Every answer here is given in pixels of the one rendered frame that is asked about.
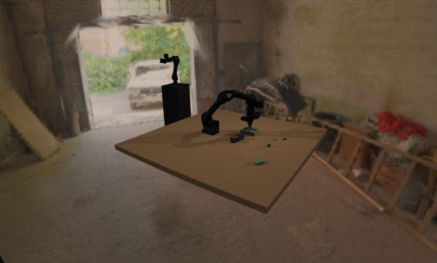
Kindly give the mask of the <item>green flat block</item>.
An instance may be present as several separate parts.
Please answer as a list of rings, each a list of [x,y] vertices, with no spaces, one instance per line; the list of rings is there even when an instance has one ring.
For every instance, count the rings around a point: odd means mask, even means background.
[[[253,163],[254,163],[255,165],[261,165],[261,164],[265,163],[265,161],[264,161],[263,159],[258,159],[258,160],[256,160],[256,161],[253,161]]]

